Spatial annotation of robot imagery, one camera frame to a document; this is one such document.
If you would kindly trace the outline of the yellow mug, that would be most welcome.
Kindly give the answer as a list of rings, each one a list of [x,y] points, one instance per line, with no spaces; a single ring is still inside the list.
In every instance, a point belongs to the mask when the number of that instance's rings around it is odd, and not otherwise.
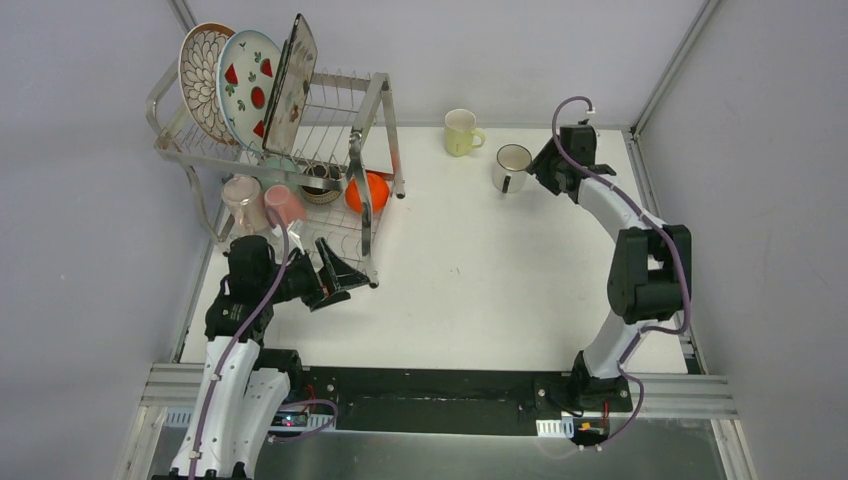
[[[444,148],[447,153],[461,157],[481,148],[486,136],[476,126],[476,115],[467,109],[447,112],[444,117]]]

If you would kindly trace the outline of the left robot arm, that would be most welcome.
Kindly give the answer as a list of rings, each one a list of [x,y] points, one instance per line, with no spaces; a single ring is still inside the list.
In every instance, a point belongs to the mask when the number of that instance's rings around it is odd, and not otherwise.
[[[228,273],[205,315],[205,357],[194,411],[166,478],[253,478],[274,417],[305,390],[298,352],[264,345],[275,305],[299,300],[316,311],[350,299],[351,290],[370,282],[325,239],[316,240],[315,247],[319,269],[289,243],[277,256],[263,236],[231,242]]]

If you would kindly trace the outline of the floral petal brown-rim plate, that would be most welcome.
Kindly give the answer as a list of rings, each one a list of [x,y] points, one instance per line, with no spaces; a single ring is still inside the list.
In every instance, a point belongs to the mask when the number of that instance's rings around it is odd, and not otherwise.
[[[178,81],[184,104],[195,124],[210,138],[225,145],[236,144],[226,126],[217,91],[217,67],[223,47],[234,31],[207,22],[185,36],[178,57]]]

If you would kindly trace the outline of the brown patterned small bowl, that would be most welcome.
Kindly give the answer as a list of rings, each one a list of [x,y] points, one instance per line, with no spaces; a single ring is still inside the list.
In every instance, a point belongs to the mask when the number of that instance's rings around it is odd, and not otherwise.
[[[340,169],[335,165],[313,165],[306,167],[304,174],[313,175],[323,179],[340,180],[342,175]],[[342,192],[340,190],[317,188],[311,186],[299,187],[304,199],[315,205],[326,205],[337,200]]]

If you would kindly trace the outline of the pink iridescent mug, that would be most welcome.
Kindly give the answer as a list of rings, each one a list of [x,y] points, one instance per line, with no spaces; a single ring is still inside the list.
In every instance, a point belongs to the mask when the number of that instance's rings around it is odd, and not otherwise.
[[[245,234],[258,234],[268,229],[263,192],[256,178],[233,176],[223,185],[221,198]]]

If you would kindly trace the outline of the orange plastic bowl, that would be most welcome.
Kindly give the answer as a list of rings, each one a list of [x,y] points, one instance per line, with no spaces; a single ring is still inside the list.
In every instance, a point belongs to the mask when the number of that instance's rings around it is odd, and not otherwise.
[[[371,198],[371,207],[374,213],[380,213],[386,206],[390,197],[390,187],[387,181],[377,173],[367,171],[366,179],[368,191]],[[355,179],[352,179],[344,193],[346,205],[356,213],[363,211],[360,192]]]

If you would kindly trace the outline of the square flower pattern plate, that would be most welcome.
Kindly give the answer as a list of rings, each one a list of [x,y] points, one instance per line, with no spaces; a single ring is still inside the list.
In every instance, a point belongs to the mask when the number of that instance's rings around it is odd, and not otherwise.
[[[262,147],[265,151],[276,155],[292,152],[304,117],[317,57],[315,36],[306,17],[298,13],[278,62],[264,117]]]

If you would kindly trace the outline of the pink cup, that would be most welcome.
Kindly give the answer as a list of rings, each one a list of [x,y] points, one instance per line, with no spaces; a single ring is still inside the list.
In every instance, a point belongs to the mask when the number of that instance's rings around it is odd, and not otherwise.
[[[274,209],[291,226],[295,221],[306,221],[307,212],[300,197],[285,185],[273,185],[264,193],[266,207]]]

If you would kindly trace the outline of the watermelon pattern round plate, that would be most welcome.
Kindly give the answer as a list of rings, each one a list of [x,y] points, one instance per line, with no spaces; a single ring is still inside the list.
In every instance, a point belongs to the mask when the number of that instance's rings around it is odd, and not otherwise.
[[[224,44],[216,70],[217,96],[224,124],[246,149],[260,153],[265,114],[281,50],[265,34],[242,30]]]

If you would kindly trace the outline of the mint green bowl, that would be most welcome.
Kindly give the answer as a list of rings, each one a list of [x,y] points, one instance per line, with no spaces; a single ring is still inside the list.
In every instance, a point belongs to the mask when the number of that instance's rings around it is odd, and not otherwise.
[[[291,173],[298,173],[297,165],[288,158],[270,157],[265,160],[264,166],[274,170],[282,170]],[[289,188],[292,183],[289,181],[276,180],[270,177],[258,177],[258,181],[262,190],[268,190],[275,185],[284,185]]]

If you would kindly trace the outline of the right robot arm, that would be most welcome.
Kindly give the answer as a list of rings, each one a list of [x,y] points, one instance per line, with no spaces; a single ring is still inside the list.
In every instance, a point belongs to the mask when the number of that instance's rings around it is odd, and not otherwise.
[[[563,126],[528,168],[555,195],[590,213],[615,243],[607,280],[610,313],[590,345],[575,358],[561,386],[546,400],[565,411],[628,410],[622,372],[650,331],[685,308],[691,292],[692,236],[644,211],[619,185],[616,172],[595,160],[597,134],[588,124]]]

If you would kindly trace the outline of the white mug dark rim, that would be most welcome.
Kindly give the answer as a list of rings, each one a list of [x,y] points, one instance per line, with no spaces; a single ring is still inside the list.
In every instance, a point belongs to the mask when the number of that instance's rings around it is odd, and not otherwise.
[[[501,194],[519,192],[528,178],[527,169],[533,160],[530,151],[522,145],[507,144],[496,154],[492,182]]]

